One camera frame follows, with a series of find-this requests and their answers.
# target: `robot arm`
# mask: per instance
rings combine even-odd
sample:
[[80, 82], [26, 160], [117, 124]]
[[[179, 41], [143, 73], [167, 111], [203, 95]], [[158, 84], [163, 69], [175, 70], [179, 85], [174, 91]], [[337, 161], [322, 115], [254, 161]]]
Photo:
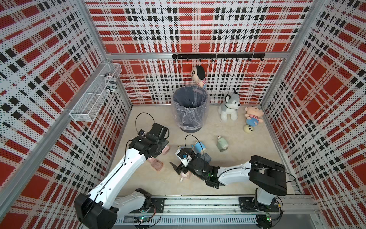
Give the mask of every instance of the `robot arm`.
[[215, 167], [190, 148], [178, 149], [175, 154], [181, 164], [171, 165], [178, 174], [190, 171], [210, 187], [219, 188], [234, 182], [247, 181], [258, 185], [254, 200], [254, 207], [257, 209], [271, 205], [276, 195], [287, 195], [285, 167], [277, 162], [254, 155], [250, 161], [241, 165]]
[[135, 137], [125, 156], [114, 169], [92, 189], [88, 195], [80, 193], [75, 199], [76, 214], [79, 221], [90, 229], [112, 228], [119, 216], [123, 216], [133, 210], [148, 210], [151, 194], [136, 189], [129, 196], [116, 201], [116, 207], [112, 207], [115, 199], [140, 165], [148, 158], [157, 157], [167, 146], [169, 130], [157, 123], [153, 124], [150, 132], [144, 134], [140, 130]]

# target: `pink soap dish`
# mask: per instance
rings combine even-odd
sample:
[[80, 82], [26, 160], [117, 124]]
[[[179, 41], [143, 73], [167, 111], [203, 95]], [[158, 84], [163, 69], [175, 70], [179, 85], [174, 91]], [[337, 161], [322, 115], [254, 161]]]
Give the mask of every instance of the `pink soap dish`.
[[155, 159], [155, 161], [151, 163], [151, 166], [156, 169], [156, 171], [160, 171], [163, 167], [163, 163], [158, 159]]
[[164, 149], [161, 151], [161, 154], [165, 155], [169, 151], [170, 147], [166, 145]]
[[156, 160], [156, 158], [148, 158], [147, 161], [151, 164]]

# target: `perforated wall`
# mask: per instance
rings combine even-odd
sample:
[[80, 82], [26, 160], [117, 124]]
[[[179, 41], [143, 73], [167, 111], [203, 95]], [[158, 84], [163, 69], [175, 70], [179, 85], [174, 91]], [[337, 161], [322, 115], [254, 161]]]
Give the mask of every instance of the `perforated wall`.
[[74, 1], [0, 3], [0, 189], [100, 63]]
[[201, 64], [212, 103], [234, 90], [242, 104], [259, 104], [282, 59], [252, 61], [216, 60], [115, 60], [122, 66], [121, 80], [134, 104], [169, 104], [174, 91], [194, 84], [191, 70]]
[[86, 0], [106, 51], [287, 51], [312, 0]]
[[365, 228], [366, 1], [327, 0], [265, 111], [331, 228]]
[[0, 229], [78, 227], [74, 199], [103, 180], [129, 111], [117, 91], [107, 96], [94, 122], [70, 122]]

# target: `wire basket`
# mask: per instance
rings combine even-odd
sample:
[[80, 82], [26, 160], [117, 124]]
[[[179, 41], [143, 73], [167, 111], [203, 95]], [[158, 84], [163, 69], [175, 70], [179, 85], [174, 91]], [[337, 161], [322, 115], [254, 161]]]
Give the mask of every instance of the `wire basket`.
[[108, 95], [106, 87], [109, 85], [110, 80], [117, 78], [121, 72], [120, 64], [106, 63], [70, 112], [71, 117], [75, 121], [94, 121]]

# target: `trash can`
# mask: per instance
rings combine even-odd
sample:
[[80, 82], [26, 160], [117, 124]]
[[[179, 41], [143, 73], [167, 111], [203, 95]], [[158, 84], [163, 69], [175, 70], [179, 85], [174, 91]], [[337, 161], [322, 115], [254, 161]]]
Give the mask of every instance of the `trash can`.
[[199, 131], [208, 115], [210, 96], [196, 86], [183, 86], [173, 94], [172, 113], [177, 125], [187, 133]]

